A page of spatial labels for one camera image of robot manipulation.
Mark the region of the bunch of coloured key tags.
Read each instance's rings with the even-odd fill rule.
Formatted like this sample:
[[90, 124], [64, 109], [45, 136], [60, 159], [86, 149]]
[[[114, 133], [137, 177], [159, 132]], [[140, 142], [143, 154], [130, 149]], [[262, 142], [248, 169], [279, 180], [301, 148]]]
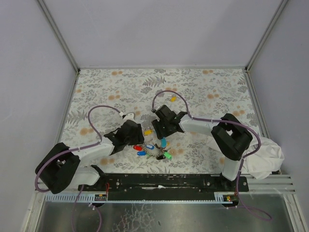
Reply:
[[169, 153], [169, 142], [166, 138], [157, 140], [155, 131], [151, 129], [145, 130], [143, 135], [145, 136], [144, 143], [133, 146], [138, 156], [147, 156], [147, 159], [152, 157], [156, 160], [172, 159], [172, 155]]

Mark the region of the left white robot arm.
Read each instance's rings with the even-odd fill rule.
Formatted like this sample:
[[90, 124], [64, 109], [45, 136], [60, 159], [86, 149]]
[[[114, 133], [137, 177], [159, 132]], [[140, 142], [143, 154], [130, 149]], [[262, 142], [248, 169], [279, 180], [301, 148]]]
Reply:
[[58, 143], [35, 169], [35, 189], [58, 194], [70, 185], [94, 185], [100, 175], [88, 166], [91, 161], [121, 152], [126, 146], [143, 143], [141, 124], [133, 120], [125, 121], [94, 144], [70, 148], [63, 142]]

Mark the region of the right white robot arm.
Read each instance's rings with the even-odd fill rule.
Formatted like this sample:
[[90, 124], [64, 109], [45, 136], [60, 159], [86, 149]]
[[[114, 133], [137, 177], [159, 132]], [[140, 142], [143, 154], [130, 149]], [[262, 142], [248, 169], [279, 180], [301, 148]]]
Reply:
[[153, 109], [158, 119], [152, 121], [158, 139], [176, 132], [195, 132], [211, 136], [225, 156], [222, 176], [234, 181], [237, 178], [240, 160], [248, 149], [253, 136], [232, 114], [225, 114], [219, 120], [190, 117], [187, 112], [176, 114], [166, 105]]

